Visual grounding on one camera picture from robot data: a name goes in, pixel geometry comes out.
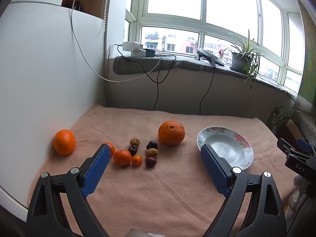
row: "pink flower pattern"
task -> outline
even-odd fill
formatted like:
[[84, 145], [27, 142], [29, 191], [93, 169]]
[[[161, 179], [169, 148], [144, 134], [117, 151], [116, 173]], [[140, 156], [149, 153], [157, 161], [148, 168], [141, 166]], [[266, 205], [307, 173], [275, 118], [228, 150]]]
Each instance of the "pink flower pattern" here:
[[246, 141], [244, 137], [242, 137], [240, 134], [235, 133], [234, 137], [236, 138], [236, 141], [239, 142], [242, 147], [245, 148], [250, 148], [250, 144]]

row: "plant pot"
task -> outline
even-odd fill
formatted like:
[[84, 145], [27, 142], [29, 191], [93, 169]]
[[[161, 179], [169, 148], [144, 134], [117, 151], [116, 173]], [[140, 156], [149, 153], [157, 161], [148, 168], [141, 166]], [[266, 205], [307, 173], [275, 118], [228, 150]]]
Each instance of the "plant pot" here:
[[238, 56], [236, 57], [236, 55], [238, 54], [236, 52], [232, 52], [232, 54], [233, 54], [233, 61], [232, 61], [232, 66], [230, 67], [230, 69], [242, 74], [246, 74], [246, 72], [244, 71], [244, 68], [248, 63], [246, 57], [242, 57], [242, 58], [239, 58]]

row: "plate rim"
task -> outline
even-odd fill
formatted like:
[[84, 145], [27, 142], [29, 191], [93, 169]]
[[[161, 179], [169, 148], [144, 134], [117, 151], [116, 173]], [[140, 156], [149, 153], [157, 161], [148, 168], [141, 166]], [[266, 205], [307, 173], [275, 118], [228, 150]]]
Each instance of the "plate rim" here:
[[[198, 147], [198, 149], [200, 150], [200, 152], [201, 152], [201, 149], [200, 149], [200, 147], [198, 146], [198, 137], [199, 137], [200, 133], [201, 133], [203, 130], [205, 130], [205, 129], [207, 129], [207, 128], [210, 128], [210, 127], [226, 128], [226, 129], [231, 130], [231, 131], [233, 131], [233, 132], [239, 134], [240, 136], [242, 136], [240, 133], [236, 132], [235, 130], [232, 130], [232, 129], [230, 129], [230, 128], [223, 127], [223, 126], [208, 126], [208, 127], [205, 127], [205, 128], [203, 128], [203, 129], [198, 133], [198, 135], [197, 135], [197, 147]], [[251, 163], [245, 168], [245, 169], [247, 169], [247, 168], [249, 168], [249, 167], [252, 165], [255, 156], [254, 156], [253, 148], [252, 148], [250, 142], [248, 142], [248, 140], [247, 140], [244, 136], [242, 136], [242, 137], [247, 141], [247, 143], [249, 144], [249, 146], [250, 146], [250, 148], [251, 148], [251, 150], [252, 150], [252, 161], [251, 161]]]

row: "pink blanket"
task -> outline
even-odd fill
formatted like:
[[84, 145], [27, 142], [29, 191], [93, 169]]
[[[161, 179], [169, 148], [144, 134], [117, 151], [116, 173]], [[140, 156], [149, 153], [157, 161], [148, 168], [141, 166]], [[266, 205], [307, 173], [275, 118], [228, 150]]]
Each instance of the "pink blanket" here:
[[[184, 125], [186, 135], [178, 146], [167, 147], [158, 141], [158, 128], [167, 120]], [[159, 150], [154, 168], [147, 169], [144, 164], [121, 168], [111, 159], [94, 194], [87, 200], [111, 237], [123, 237], [132, 227], [166, 237], [202, 236], [224, 201], [204, 168], [196, 144], [200, 130], [209, 126], [230, 128], [249, 141], [254, 161], [246, 172], [271, 172], [286, 204], [294, 190], [295, 173], [284, 166], [285, 155], [277, 148], [276, 137], [260, 120], [176, 115], [99, 105], [93, 106], [71, 128], [76, 137], [75, 152], [67, 157], [54, 152], [44, 163], [30, 189], [29, 201], [41, 172], [66, 173], [91, 157], [102, 143], [109, 141], [117, 150], [127, 149], [133, 137], [140, 140], [138, 154], [145, 158], [146, 145], [154, 140]], [[250, 194], [246, 194], [235, 230], [242, 224], [249, 198]], [[80, 233], [65, 195], [62, 200], [72, 230]]]

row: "floral plate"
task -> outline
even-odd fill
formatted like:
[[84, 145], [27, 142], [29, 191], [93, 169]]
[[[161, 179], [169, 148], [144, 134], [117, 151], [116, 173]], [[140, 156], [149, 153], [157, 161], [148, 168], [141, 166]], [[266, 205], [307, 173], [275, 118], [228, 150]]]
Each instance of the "floral plate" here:
[[226, 159], [231, 167], [242, 170], [248, 168], [253, 161], [253, 149], [240, 134], [225, 127], [212, 126], [203, 129], [197, 136], [197, 146], [209, 143], [215, 152]]

